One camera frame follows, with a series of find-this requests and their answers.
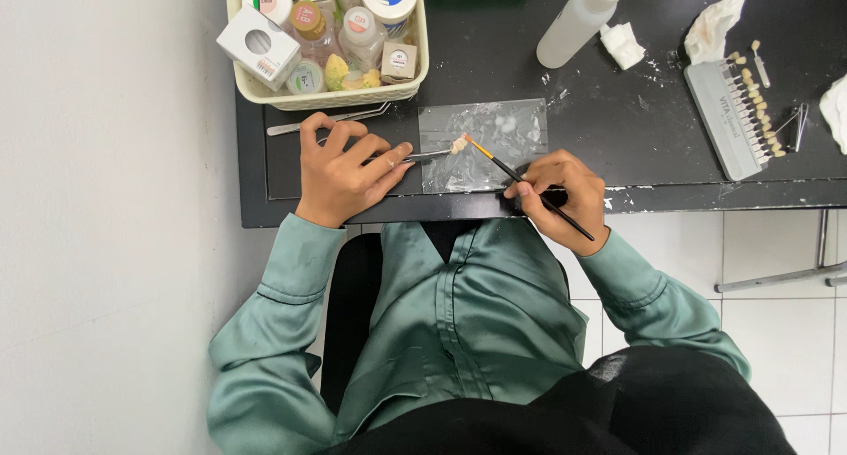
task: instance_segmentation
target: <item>white wall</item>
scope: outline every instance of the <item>white wall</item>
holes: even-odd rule
[[[240,228],[225,0],[0,0],[0,451],[208,453]]]

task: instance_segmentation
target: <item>hand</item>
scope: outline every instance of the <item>hand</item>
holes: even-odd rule
[[[566,150],[557,150],[529,165],[521,176],[524,182],[514,182],[503,194],[506,198],[521,195],[521,207],[541,233],[580,256],[597,253],[609,238],[603,226],[603,195],[606,184],[578,158]],[[538,195],[551,185],[567,191],[567,203],[560,207],[579,223],[595,241],[590,241],[566,222],[549,211]]]
[[[323,147],[315,140],[318,128],[332,129]],[[350,136],[357,142],[344,152]],[[294,214],[332,229],[382,200],[413,164],[399,164],[412,152],[408,142],[391,149],[385,139],[368,134],[364,124],[336,123],[324,113],[300,125],[300,149],[302,194]],[[375,152],[379,157],[363,166]]]

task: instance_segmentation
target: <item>basket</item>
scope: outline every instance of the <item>basket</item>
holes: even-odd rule
[[[241,9],[241,0],[226,0],[226,11],[229,20],[236,16]],[[371,104],[375,102],[397,101],[408,99],[418,92],[421,81],[429,71],[429,39],[426,33],[426,12],[424,0],[418,0],[415,10],[409,16],[409,25],[414,27],[417,34],[418,46],[418,75],[408,83],[388,84],[378,88],[353,91],[330,91],[317,94],[291,94],[285,86],[279,91],[270,90],[258,79],[254,78],[238,63],[233,62],[236,71],[236,85],[245,98],[258,104],[270,104],[282,111],[301,111],[304,109],[323,109],[327,107],[342,107],[345,105]]]

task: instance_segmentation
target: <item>tissue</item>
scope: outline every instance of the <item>tissue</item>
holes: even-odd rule
[[[624,71],[644,59],[645,49],[635,41],[633,28],[629,23],[611,28],[603,25],[600,27],[600,41]]]
[[[691,64],[723,59],[727,31],[741,18],[744,0],[721,0],[705,8],[685,37],[685,52]]]
[[[841,146],[841,153],[847,154],[847,75],[832,83],[821,97],[821,114],[832,129],[835,142]]]

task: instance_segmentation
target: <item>metal stand leg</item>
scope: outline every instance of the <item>metal stand leg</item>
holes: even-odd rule
[[[804,269],[785,273],[782,275],[766,276],[764,278],[747,279],[735,283],[725,283],[723,285],[715,285],[715,292],[727,293],[729,291],[746,290],[747,288],[758,288],[760,286],[781,285],[792,281],[800,281],[802,279],[820,278],[821,276],[835,276],[847,272],[847,261],[823,266],[823,257],[827,251],[827,226],[829,221],[829,210],[820,211],[817,221],[817,247],[815,249],[815,267],[812,269]],[[847,284],[847,277],[842,278],[827,278],[827,286],[838,286]]]
[[[827,286],[835,287],[841,285],[847,285],[847,276],[842,276],[841,278],[827,278],[826,279]]]

